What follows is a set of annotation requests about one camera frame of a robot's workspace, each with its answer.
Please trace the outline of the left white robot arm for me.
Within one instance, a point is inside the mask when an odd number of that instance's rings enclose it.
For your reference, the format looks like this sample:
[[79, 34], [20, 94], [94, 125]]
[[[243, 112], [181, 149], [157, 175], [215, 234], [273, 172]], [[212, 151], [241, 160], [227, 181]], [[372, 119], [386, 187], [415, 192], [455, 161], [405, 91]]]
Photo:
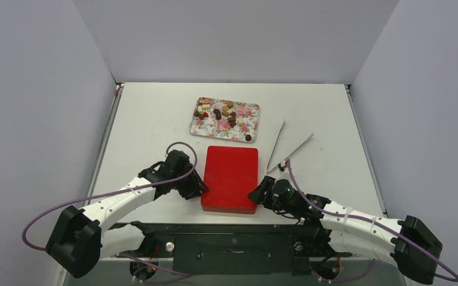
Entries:
[[154, 239], [131, 223], [115, 228], [126, 215], [171, 190], [185, 200], [209, 191], [184, 152], [172, 150], [165, 161], [142, 170], [118, 194], [94, 197], [80, 209], [66, 207], [59, 215], [45, 251], [74, 278], [89, 273], [100, 259], [134, 251], [149, 255]]

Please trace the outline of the red chocolate box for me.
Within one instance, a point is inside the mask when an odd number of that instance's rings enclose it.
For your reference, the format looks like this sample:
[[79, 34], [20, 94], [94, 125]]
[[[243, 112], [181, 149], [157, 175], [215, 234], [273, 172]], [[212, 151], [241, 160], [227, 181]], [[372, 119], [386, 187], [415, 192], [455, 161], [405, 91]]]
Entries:
[[256, 208], [226, 208], [203, 206], [202, 209], [205, 212], [230, 213], [238, 215], [254, 215], [256, 213]]

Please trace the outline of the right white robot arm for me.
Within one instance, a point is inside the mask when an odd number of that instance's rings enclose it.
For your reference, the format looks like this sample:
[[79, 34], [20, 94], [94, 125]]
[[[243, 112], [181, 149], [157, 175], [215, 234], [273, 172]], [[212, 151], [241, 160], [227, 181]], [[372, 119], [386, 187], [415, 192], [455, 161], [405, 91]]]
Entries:
[[304, 194], [291, 179], [269, 176], [248, 197], [257, 205], [284, 211], [303, 220], [305, 226], [320, 229], [312, 239], [320, 254], [358, 254], [393, 265], [417, 283], [431, 285], [434, 281], [442, 242], [414, 216], [399, 220], [365, 214], [326, 197]]

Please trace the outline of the red box lid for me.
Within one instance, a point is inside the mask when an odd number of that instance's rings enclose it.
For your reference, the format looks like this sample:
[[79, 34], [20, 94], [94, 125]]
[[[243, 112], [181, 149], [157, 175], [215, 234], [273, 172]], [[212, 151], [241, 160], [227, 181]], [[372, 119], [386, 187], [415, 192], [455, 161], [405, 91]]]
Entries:
[[256, 208], [247, 195], [258, 186], [259, 154], [256, 148], [209, 146], [203, 181], [209, 192], [201, 206]]

